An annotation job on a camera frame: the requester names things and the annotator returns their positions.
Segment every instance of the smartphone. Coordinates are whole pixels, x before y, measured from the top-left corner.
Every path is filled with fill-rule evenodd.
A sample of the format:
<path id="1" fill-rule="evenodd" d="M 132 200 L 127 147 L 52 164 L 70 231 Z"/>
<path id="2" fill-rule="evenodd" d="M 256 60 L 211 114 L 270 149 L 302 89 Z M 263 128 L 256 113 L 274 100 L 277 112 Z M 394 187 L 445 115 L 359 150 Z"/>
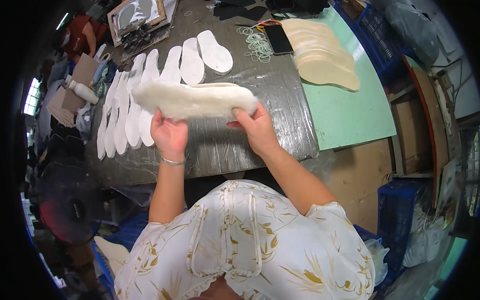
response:
<path id="1" fill-rule="evenodd" d="M 293 53 L 292 45 L 281 25 L 265 26 L 264 30 L 274 55 Z"/>

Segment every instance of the face mask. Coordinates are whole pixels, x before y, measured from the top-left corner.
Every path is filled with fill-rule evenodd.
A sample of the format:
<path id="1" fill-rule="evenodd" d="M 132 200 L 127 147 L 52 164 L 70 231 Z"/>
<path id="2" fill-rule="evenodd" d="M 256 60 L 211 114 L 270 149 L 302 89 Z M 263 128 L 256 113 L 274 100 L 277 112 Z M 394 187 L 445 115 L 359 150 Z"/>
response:
<path id="1" fill-rule="evenodd" d="M 68 43 L 69 40 L 70 40 L 70 30 L 67 31 L 67 35 L 65 36 L 65 39 L 63 40 L 62 46 L 65 46 Z"/>

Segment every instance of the scissors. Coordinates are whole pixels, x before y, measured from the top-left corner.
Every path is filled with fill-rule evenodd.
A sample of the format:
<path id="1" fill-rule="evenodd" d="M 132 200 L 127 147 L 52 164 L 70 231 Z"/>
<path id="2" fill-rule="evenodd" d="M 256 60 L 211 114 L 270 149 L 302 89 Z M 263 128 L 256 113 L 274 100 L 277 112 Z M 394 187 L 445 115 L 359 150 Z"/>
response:
<path id="1" fill-rule="evenodd" d="M 271 26 L 271 25 L 282 25 L 281 22 L 279 21 L 276 21 L 276 20 L 272 20 L 272 19 L 268 19 L 268 20 L 265 20 L 265 21 L 259 21 L 259 23 L 257 24 L 236 24 L 236 26 L 245 26 L 245 27 L 248 27 L 249 29 L 252 29 L 254 27 L 256 27 L 258 29 L 258 31 L 260 31 L 261 33 L 265 33 L 264 31 L 264 27 L 265 26 Z"/>

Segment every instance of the work table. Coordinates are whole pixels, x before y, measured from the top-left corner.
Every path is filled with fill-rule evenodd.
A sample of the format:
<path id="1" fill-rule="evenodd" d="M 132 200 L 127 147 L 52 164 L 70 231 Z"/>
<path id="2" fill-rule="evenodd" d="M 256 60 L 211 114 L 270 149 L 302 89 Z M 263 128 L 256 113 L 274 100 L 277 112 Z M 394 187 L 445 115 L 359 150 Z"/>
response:
<path id="1" fill-rule="evenodd" d="M 188 11 L 192 11 L 192 14 L 184 16 Z M 250 89 L 272 115 L 281 146 L 299 161 L 317 156 L 319 146 L 312 115 L 291 56 L 272 56 L 269 63 L 254 62 L 250 57 L 245 57 L 244 53 L 249 51 L 246 36 L 238 34 L 238 27 L 235 26 L 245 21 L 241 17 L 220 21 L 205 7 L 204 1 L 179 1 L 170 38 L 154 46 L 159 52 L 159 69 L 163 69 L 170 48 L 181 46 L 184 40 L 204 30 L 211 30 L 219 44 L 231 52 L 234 64 L 232 71 L 223 76 L 216 75 L 206 67 L 204 83 L 229 82 Z M 91 140 L 85 147 L 87 165 L 98 174 L 105 187 L 155 182 L 160 161 L 155 147 L 142 145 L 137 150 L 128 148 L 123 156 L 116 153 L 114 158 L 98 160 L 96 133 L 104 101 L 104 98 L 100 99 L 95 107 Z M 185 178 L 264 166 L 263 161 L 250 149 L 246 135 L 241 130 L 226 126 L 231 120 L 204 118 L 189 121 Z"/>

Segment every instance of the silver bangle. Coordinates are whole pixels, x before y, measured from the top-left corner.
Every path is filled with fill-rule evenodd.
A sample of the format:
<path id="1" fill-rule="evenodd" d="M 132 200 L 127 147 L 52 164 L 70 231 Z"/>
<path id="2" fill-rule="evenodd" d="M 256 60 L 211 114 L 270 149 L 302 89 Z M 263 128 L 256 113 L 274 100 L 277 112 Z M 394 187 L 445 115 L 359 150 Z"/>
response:
<path id="1" fill-rule="evenodd" d="M 183 166 L 185 165 L 185 159 L 183 161 L 171 161 L 162 157 L 162 160 L 171 166 Z"/>

